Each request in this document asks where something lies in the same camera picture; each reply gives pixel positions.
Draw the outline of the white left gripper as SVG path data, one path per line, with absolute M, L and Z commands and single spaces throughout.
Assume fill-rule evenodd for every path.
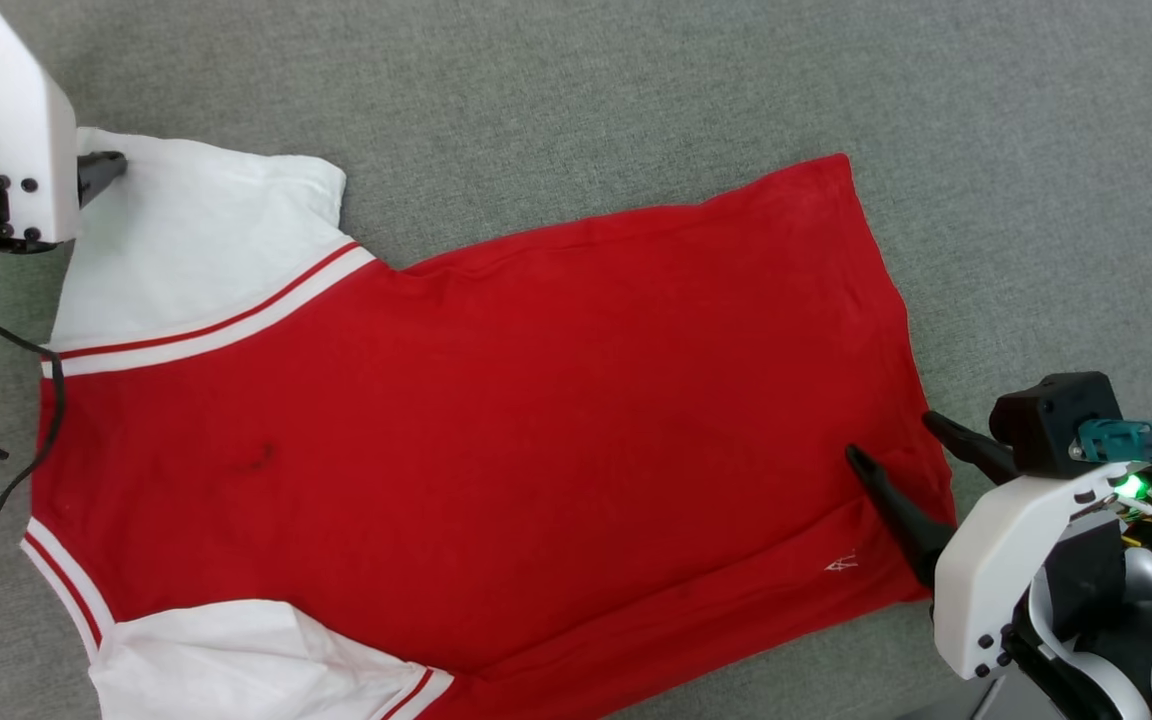
M 0 176 L 14 236 L 56 245 L 78 234 L 79 209 L 124 176 L 123 152 L 77 158 L 76 114 L 26 41 L 0 13 Z

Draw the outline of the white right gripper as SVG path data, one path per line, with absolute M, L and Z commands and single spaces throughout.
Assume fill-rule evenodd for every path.
M 945 450 L 995 483 L 956 529 L 924 511 L 863 448 L 846 447 L 882 524 L 923 588 L 934 589 L 934 647 L 960 679 L 996 669 L 1005 626 L 1033 579 L 1116 588 L 1123 543 L 1107 509 L 1134 464 L 1094 465 L 1079 477 L 1028 477 L 1011 448 L 943 414 L 923 414 Z

